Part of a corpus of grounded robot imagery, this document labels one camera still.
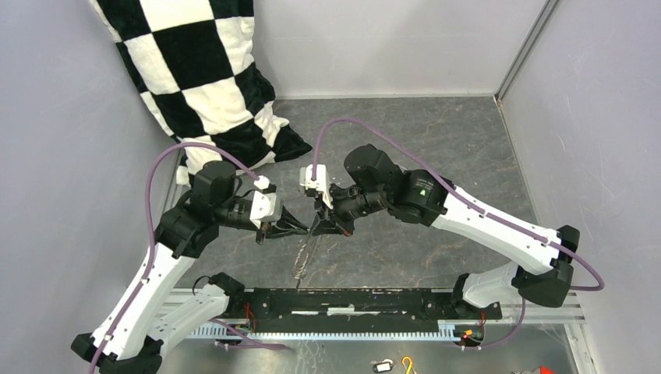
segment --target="yellow hook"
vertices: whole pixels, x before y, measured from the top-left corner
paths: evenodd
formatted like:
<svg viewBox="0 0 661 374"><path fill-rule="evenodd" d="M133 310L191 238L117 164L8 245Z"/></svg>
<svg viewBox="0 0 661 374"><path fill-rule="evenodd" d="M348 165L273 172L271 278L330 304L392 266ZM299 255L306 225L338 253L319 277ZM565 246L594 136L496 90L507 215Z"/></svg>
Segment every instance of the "yellow hook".
<svg viewBox="0 0 661 374"><path fill-rule="evenodd" d="M411 360L410 357L405 356L401 360L401 364L406 368L406 374L411 374L411 371L413 371L413 374L418 374L414 369L413 369L413 360Z"/></svg>

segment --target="white wall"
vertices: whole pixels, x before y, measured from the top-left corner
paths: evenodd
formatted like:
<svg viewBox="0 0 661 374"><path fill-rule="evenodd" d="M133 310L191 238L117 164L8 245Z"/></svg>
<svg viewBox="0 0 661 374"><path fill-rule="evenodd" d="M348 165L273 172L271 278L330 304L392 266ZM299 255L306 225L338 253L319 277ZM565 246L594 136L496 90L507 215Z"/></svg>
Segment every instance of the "white wall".
<svg viewBox="0 0 661 374"><path fill-rule="evenodd" d="M87 1L0 8L0 372L87 372L69 345L137 271L145 176L171 141Z"/></svg>
<svg viewBox="0 0 661 374"><path fill-rule="evenodd" d="M255 0L281 97L493 94L544 0Z"/></svg>
<svg viewBox="0 0 661 374"><path fill-rule="evenodd" d="M606 279L581 294L604 373L661 366L660 19L656 0L561 2L504 100L541 221L576 225Z"/></svg>

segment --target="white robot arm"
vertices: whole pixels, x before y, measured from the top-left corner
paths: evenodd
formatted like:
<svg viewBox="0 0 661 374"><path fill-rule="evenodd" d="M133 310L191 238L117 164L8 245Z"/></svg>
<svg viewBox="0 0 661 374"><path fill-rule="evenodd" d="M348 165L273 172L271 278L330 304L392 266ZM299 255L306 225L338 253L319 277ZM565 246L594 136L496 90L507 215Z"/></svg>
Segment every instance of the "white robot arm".
<svg viewBox="0 0 661 374"><path fill-rule="evenodd" d="M283 207L275 186L267 178L262 176L254 183L258 189L253 200L235 195L235 180L235 167L227 162L208 163L198 172L193 189L161 218L149 278L142 279L149 263L147 254L110 315L93 333L80 334L73 341L72 349L81 358L90 362L101 342L105 342L97 363L102 372L156 372L174 346L228 307L227 290L212 277L197 295L166 316L156 318L179 278L218 237L220 226L255 231L259 243L265 238L307 232L307 227ZM139 282L143 283L140 292L130 299ZM108 328L122 309L122 318L108 336Z"/></svg>
<svg viewBox="0 0 661 374"><path fill-rule="evenodd" d="M464 274L455 293L469 308L482 309L498 301L521 296L548 307L562 305L571 284L571 259L550 246L551 242L575 251L578 230L564 226L558 230L542 228L519 220L470 196L446 180L454 191L481 208L472 209L438 183L425 170L402 171L374 146L353 150L345 159L345 169L355 185L343 189L331 184L326 167L318 165L312 179L312 165L302 169L301 190L316 197L321 224L317 234L340 232L352 235L353 221L379 210L397 219L452 231L478 242L512 260L485 273ZM490 214L526 228L547 242L515 230L490 218Z"/></svg>

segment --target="marble floor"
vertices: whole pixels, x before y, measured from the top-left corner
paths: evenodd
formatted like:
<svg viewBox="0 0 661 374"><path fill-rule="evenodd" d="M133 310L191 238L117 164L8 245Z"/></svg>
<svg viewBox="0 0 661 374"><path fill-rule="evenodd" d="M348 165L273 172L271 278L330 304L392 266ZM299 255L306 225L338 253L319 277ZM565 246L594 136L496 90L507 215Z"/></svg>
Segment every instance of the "marble floor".
<svg viewBox="0 0 661 374"><path fill-rule="evenodd" d="M534 222L521 172L493 99L429 97L278 101L277 115L288 118L310 144L329 119L361 118L427 161L445 178L485 203ZM412 161L366 130L349 124L331 128L321 147L333 182L352 184L342 167L356 147L372 143L393 161L415 169ZM285 206L300 221L313 219L313 199L299 193L299 169L312 154L260 169L283 192ZM189 288L200 275L224 271L246 287L294 287L292 277L302 237L255 244L254 233L221 229L177 287ZM432 287L448 288L462 273L483 272L507 259L447 231L403 224L386 212L355 222L351 238L323 236L306 268L302 287Z"/></svg>

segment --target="black and white checkered fabric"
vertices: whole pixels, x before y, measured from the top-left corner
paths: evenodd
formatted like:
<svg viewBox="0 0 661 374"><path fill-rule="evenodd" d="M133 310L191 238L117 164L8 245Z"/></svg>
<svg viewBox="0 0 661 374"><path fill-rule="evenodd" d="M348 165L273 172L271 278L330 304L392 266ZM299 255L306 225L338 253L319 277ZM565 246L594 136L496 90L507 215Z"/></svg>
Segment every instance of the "black and white checkered fabric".
<svg viewBox="0 0 661 374"><path fill-rule="evenodd" d="M251 55L253 0L91 0L140 96L177 142L208 143L251 168L312 147L273 114L275 91ZM189 182L215 152L186 148Z"/></svg>

